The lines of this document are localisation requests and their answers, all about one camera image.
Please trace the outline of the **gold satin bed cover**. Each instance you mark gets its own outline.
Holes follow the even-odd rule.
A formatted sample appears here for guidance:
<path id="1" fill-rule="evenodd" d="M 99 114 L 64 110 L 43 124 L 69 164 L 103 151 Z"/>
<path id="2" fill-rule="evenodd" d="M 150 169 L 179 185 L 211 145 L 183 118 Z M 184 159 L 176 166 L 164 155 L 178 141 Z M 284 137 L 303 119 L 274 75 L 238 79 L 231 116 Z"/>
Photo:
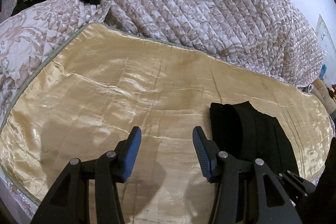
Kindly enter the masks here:
<path id="1" fill-rule="evenodd" d="M 200 51 L 90 24 L 20 92 L 1 132 L 2 169 L 38 206 L 71 159 L 96 159 L 138 126 L 135 166 L 118 186 L 125 221 L 206 223 L 214 186 L 201 174 L 192 130 L 210 133 L 211 103 L 245 101 L 278 119 L 299 174 L 316 178 L 333 128 L 314 95 Z"/>

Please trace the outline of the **black pants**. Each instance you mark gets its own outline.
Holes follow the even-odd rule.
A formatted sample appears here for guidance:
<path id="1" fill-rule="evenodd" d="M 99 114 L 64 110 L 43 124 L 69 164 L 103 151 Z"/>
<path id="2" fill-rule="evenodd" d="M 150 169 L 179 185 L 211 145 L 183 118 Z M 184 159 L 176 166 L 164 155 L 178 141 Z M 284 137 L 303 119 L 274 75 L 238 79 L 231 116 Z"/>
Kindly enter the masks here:
<path id="1" fill-rule="evenodd" d="M 276 174 L 299 174 L 293 147 L 277 118 L 256 110 L 250 102 L 210 105 L 212 139 L 235 159 L 262 159 Z"/>

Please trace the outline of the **beige floral quilted comforter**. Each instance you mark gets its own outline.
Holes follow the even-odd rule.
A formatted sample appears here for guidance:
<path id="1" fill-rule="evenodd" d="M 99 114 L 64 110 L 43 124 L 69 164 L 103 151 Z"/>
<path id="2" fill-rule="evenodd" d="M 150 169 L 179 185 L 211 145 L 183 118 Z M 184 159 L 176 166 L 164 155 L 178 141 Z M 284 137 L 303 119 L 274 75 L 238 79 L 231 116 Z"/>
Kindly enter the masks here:
<path id="1" fill-rule="evenodd" d="M 202 51 L 302 88 L 318 78 L 323 51 L 291 0 L 109 0 L 106 24 Z"/>

